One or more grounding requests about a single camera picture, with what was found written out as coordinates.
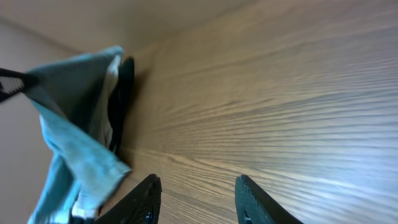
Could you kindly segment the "light blue denim shorts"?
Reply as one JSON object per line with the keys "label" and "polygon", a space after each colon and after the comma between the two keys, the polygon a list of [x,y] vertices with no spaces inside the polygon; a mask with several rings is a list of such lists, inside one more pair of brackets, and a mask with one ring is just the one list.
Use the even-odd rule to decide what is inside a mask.
{"label": "light blue denim shorts", "polygon": [[26,95],[39,112],[44,141],[53,150],[30,223],[93,218],[129,172],[127,165],[89,134],[106,69],[123,53],[114,46],[30,71],[39,84]]}

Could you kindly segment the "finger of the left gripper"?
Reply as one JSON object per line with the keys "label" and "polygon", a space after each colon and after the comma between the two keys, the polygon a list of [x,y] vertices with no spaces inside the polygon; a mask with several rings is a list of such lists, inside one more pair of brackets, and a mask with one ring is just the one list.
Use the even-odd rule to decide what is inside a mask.
{"label": "finger of the left gripper", "polygon": [[1,102],[37,86],[37,78],[21,72],[1,69]]}

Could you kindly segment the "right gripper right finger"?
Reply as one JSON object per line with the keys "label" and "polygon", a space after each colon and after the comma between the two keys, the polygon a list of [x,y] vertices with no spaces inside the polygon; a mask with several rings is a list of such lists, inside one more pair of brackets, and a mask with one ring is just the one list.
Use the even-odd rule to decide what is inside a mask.
{"label": "right gripper right finger", "polygon": [[239,224],[302,224],[248,175],[237,177],[234,194]]}

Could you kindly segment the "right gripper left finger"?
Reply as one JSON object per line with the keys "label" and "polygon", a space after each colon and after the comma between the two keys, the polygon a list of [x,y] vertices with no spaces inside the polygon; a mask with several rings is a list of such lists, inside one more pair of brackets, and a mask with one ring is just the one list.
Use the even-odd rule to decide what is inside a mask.
{"label": "right gripper left finger", "polygon": [[148,175],[94,224],[158,224],[162,185],[160,177]]}

